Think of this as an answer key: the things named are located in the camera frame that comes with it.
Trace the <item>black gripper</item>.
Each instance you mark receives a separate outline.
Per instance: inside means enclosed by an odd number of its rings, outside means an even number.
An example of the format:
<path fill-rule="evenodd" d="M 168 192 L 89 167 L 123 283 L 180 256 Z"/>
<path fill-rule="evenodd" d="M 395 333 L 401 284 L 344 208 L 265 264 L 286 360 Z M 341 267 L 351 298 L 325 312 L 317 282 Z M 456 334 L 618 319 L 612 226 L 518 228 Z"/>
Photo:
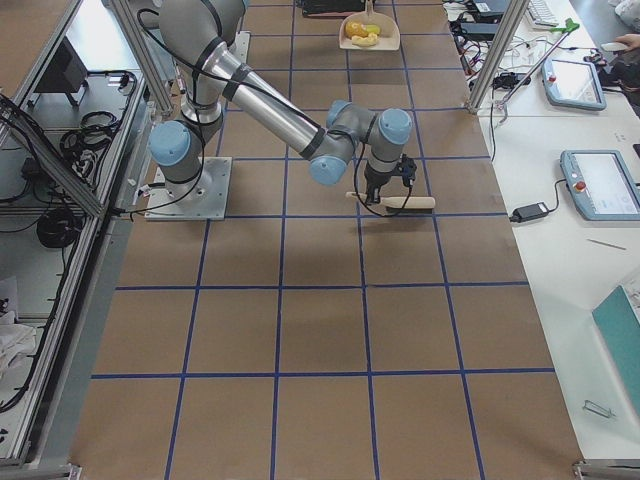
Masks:
<path fill-rule="evenodd" d="M 416 179 L 416 163 L 413 158 L 402 155 L 396 162 L 390 163 L 391 169 L 383 171 L 381 166 L 374 166 L 372 161 L 368 161 L 365 167 L 364 176 L 366 180 L 365 204 L 375 205 L 381 203 L 381 189 L 392 177 L 400 177 L 403 186 L 412 191 Z"/>

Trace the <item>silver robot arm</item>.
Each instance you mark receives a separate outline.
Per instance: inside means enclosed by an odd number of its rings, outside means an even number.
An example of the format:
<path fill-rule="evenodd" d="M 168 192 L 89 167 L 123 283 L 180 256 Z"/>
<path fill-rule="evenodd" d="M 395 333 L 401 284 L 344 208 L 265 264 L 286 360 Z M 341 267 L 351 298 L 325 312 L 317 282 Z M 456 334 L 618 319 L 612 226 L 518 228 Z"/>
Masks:
<path fill-rule="evenodd" d="M 248 6 L 246 1 L 161 3 L 158 20 L 164 49 L 186 81 L 183 119 L 195 127 L 217 127 L 220 101 L 226 99 L 308 160 L 310 174 L 320 184 L 337 183 L 357 146 L 367 145 L 366 204 L 380 203 L 382 187 L 395 176 L 412 188 L 416 165 L 404 152 L 413 128 L 409 114 L 401 109 L 374 112 L 336 100 L 326 124 L 314 122 L 231 52 Z"/>

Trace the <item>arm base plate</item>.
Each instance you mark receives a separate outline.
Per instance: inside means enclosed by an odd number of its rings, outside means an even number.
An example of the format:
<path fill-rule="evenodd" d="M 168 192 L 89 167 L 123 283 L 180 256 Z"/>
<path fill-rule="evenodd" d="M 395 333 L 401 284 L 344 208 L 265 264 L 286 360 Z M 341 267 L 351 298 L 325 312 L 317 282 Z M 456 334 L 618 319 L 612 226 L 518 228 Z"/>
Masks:
<path fill-rule="evenodd" d="M 154 181 L 163 186 L 150 191 L 144 216 L 150 221 L 224 220 L 231 179 L 231 157 L 205 157 L 198 182 L 167 182 L 160 167 Z"/>

